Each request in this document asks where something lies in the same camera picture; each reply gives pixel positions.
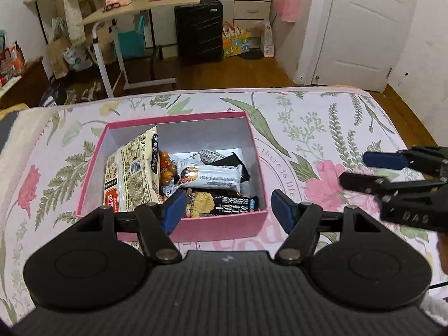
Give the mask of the person right hand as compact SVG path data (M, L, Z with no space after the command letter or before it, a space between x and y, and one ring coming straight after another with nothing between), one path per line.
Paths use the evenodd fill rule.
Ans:
M446 275L448 275L448 235L438 233L437 249L440 257L440 265Z

